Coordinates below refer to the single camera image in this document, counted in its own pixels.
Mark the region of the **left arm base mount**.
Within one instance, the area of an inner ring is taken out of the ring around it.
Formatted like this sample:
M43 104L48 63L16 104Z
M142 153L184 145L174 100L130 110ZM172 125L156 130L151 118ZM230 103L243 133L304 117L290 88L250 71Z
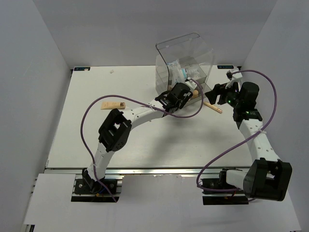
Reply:
M116 202L120 198L123 176L107 176L102 181L112 193ZM115 203L107 189L101 184L95 185L93 190L88 186L81 175L77 175L73 184L71 202L80 203Z

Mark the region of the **beige makeup tube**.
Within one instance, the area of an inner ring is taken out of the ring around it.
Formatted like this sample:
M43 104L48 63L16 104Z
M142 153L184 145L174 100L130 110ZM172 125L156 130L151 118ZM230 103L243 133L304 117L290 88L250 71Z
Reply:
M112 109L125 109L126 104L124 102L104 101L101 104L101 110L112 110Z

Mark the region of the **left blue table label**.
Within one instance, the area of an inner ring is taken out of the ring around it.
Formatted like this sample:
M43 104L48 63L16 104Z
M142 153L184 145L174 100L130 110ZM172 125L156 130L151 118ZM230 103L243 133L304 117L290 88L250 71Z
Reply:
M89 71L90 67L75 67L73 69L74 72L84 72L84 71Z

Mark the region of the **clear acrylic organizer box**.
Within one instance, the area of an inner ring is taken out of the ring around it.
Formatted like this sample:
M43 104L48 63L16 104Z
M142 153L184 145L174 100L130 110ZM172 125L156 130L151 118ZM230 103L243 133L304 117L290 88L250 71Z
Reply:
M158 42L155 65L155 89L161 94L177 83L189 85L193 96L185 106L201 100L210 91L207 81L214 63L213 49L198 33L189 33Z

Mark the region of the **aluminium rail front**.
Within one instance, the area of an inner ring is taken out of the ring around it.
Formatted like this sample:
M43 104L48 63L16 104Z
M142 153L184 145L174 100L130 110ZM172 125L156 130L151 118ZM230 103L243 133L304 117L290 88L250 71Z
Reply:
M107 169L106 175L134 175L134 174L189 174L197 175L201 168L157 168L157 169ZM81 174L82 169L52 169L47 168L44 170L45 174Z

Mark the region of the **beige makeup sponge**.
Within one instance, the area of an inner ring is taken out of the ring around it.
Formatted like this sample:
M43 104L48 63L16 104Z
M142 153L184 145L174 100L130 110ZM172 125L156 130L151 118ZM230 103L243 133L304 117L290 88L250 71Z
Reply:
M195 98L199 95L198 90L194 90L192 93L193 93L193 95L192 95L193 98Z

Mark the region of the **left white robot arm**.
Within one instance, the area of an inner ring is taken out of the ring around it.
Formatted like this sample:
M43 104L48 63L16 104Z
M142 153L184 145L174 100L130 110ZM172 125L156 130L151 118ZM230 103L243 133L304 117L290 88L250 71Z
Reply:
M125 146L131 130L182 109L196 87L197 84L192 80L176 83L171 90L141 107L126 111L112 109L98 130L98 147L92 155L92 164L83 169L85 187L92 193L100 191L112 156Z

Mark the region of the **right blue table label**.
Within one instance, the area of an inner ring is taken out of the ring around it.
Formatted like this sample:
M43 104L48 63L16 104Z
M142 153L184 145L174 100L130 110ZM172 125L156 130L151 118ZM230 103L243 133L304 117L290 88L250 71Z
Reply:
M217 68L231 70L231 69L234 69L234 66L233 65L217 65Z

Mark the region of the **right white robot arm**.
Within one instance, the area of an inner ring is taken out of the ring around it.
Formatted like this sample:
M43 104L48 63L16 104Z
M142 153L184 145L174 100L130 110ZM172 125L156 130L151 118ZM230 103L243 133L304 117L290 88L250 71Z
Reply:
M252 157L247 172L236 168L224 168L213 186L203 183L208 191L219 189L228 193L234 189L243 191L247 198L283 201L292 175L292 166L283 162L262 133L262 117L256 109L259 86L245 82L242 86L216 84L206 92L210 104L229 104L233 108L233 120L242 133Z

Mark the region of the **beige rose-gold lipstick pen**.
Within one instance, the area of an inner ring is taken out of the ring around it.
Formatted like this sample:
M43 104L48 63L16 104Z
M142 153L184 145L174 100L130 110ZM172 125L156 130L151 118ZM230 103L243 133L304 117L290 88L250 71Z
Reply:
M214 110L214 111L216 111L216 112L218 112L218 113L222 113L222 110L221 109L219 109L218 107L216 107L216 106L214 106L214 105L212 105L212 104L210 104L210 103L208 103L208 102L203 102L203 104L205 105L205 106L207 106L208 108L210 108L210 109L212 109L212 110Z

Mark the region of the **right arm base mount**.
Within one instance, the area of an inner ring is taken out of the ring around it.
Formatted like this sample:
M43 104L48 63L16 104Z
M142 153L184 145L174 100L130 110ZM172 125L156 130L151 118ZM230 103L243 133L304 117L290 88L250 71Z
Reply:
M202 191L203 205L247 205L249 199L245 197L242 190L228 191L235 189L226 182L227 168L219 172L218 178L202 178L199 184L209 190Z

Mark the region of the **blue table label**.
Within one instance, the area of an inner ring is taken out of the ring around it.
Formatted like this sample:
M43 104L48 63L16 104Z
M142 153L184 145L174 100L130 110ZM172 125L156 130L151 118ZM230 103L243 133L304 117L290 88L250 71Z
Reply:
M89 71L90 67L75 67L73 69L74 72L84 72L84 71Z
M231 69L234 69L234 66L233 65L217 65L217 68L231 70Z

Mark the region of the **white blue sachet packet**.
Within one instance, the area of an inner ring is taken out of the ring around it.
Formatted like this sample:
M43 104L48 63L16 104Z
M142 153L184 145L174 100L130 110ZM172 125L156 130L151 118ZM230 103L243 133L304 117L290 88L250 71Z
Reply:
M183 83L184 76L183 76L183 72L179 64L179 61L175 60L175 61L169 62L167 66L168 66L169 74L171 78L171 85L174 86L177 83Z

